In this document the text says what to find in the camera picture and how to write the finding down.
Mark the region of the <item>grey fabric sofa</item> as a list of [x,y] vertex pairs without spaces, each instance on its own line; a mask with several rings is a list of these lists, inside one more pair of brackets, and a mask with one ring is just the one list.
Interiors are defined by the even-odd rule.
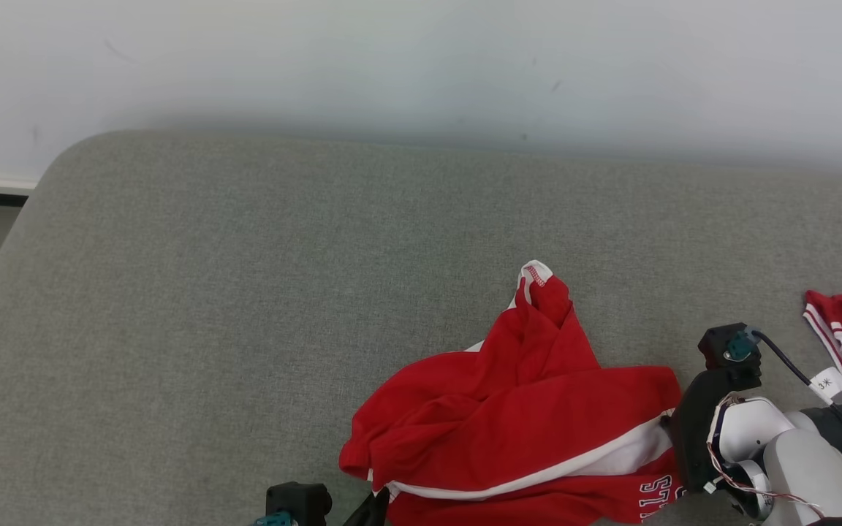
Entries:
[[487,335],[538,260],[605,367],[704,367],[745,322],[806,373],[842,176],[120,132],[62,153],[0,249],[0,526],[246,526],[338,469],[401,367]]

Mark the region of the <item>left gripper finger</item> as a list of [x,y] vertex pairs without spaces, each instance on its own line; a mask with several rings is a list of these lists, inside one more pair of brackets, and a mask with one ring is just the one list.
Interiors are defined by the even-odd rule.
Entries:
[[391,496],[388,487],[370,492],[342,526],[385,526]]

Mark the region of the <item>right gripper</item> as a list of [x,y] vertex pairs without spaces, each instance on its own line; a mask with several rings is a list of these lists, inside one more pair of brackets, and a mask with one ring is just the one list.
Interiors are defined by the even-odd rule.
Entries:
[[706,483],[718,476],[706,446],[713,437],[710,426],[716,406],[731,392],[761,386],[761,375],[756,365],[715,367],[694,377],[683,393],[670,417],[670,436],[680,480],[688,492],[704,493]]

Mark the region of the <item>red jersey with Bulls lettering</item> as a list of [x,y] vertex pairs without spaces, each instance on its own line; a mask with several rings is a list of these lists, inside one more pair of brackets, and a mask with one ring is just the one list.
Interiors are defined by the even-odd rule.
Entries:
[[393,526],[639,524],[683,497],[662,366],[604,367],[568,287],[532,260],[485,339],[399,370],[338,465],[390,493]]

